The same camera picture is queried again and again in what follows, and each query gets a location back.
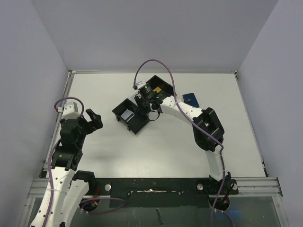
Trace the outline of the blue leather card holder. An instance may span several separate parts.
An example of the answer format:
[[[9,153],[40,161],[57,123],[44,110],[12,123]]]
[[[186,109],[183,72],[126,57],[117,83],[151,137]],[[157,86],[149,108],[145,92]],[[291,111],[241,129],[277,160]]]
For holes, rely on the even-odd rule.
[[[199,103],[198,103],[194,93],[183,94],[182,97],[183,97],[183,102],[185,104],[188,104],[188,105],[190,105],[192,107],[196,107],[196,108],[199,107]]]

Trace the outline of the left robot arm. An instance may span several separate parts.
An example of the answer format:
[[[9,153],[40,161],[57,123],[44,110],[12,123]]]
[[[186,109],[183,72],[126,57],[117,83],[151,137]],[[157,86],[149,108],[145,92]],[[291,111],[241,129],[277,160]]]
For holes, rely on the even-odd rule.
[[[91,109],[86,113],[90,121],[77,113],[63,113],[60,139],[49,162],[49,182],[33,227],[68,227],[84,195],[96,192],[94,173],[77,170],[86,136],[103,127],[100,115]]]

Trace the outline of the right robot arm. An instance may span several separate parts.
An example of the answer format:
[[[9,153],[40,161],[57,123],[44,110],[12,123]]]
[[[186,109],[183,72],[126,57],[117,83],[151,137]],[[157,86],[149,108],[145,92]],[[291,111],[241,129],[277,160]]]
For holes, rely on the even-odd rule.
[[[187,122],[193,128],[195,143],[205,151],[210,177],[220,183],[220,190],[226,182],[226,167],[223,158],[224,128],[212,108],[192,107],[177,99],[175,88],[152,88],[140,82],[133,86],[137,91],[134,99],[145,114],[152,111],[174,116]]]

